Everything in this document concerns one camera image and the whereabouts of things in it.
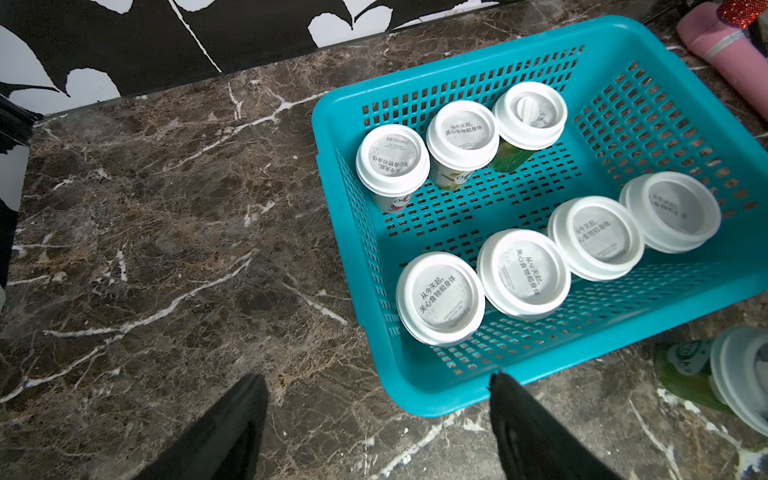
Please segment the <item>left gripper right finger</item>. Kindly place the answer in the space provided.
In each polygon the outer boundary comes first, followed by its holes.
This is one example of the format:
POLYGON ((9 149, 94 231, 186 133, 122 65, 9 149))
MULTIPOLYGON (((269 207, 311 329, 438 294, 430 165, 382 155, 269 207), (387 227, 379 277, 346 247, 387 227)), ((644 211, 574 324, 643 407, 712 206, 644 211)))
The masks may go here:
POLYGON ((616 479, 520 383, 490 377, 490 420, 508 479, 616 479))

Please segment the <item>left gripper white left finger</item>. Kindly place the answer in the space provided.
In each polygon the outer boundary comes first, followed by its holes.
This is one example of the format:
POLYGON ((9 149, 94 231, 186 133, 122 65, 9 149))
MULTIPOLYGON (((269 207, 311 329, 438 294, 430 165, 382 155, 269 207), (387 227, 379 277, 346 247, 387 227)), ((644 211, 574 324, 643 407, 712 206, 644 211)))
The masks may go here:
POLYGON ((269 392, 261 374, 243 376, 139 479, 252 479, 269 392))

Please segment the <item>white yogurt cup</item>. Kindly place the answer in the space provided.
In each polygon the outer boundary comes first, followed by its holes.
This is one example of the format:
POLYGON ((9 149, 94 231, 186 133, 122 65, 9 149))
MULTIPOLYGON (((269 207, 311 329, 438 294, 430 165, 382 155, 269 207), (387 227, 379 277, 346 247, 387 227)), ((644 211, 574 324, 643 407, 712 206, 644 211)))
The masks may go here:
POLYGON ((560 247, 533 230, 508 229, 491 235, 479 251, 476 271, 490 304, 522 321, 552 315, 572 284, 560 247))
POLYGON ((407 264, 396 287, 396 307, 406 331, 437 347, 458 345, 480 327, 485 290, 475 270, 446 252, 420 255, 407 264))
POLYGON ((731 327, 714 339, 662 344, 655 373, 670 393, 733 414, 767 434, 767 330, 731 327))
POLYGON ((493 105, 500 144, 489 167, 512 173, 561 137, 568 107, 554 88, 539 82, 512 86, 493 105))
POLYGON ((372 129, 363 139, 355 168, 382 212, 400 212, 426 182, 430 155, 423 139, 412 128, 383 125, 372 129))
POLYGON ((635 219, 646 245, 667 254, 702 246, 722 222, 720 207, 709 189, 678 172, 637 177, 622 188, 619 201, 635 219))
POLYGON ((575 198, 551 214, 547 235, 577 276, 592 282, 627 275, 642 259, 645 240, 621 203, 603 196, 575 198))
POLYGON ((439 189, 458 191, 493 160, 499 144, 490 109, 469 100, 448 103, 432 119, 426 134, 431 181, 439 189))

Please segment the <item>teal plastic basket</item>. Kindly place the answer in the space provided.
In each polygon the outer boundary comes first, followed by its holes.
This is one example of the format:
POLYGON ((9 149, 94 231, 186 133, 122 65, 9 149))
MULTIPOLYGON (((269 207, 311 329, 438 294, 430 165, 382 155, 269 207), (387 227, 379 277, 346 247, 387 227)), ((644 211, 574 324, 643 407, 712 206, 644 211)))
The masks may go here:
POLYGON ((674 328, 767 288, 767 153, 687 65, 641 23, 607 16, 350 85, 322 98, 312 127, 317 165, 355 313, 390 398, 440 417, 489 396, 492 374, 528 384, 674 328), (454 100, 491 106, 539 81, 564 97, 560 140, 514 174, 477 172, 456 193, 421 188, 401 213, 377 208, 355 171, 366 134, 386 124, 424 133, 454 100), (550 318, 525 324, 495 310, 455 347, 406 332, 396 283, 433 251, 477 260, 508 228, 544 231, 560 204, 615 198, 662 170, 716 197, 714 237, 683 254, 647 250, 626 276, 577 281, 550 318))

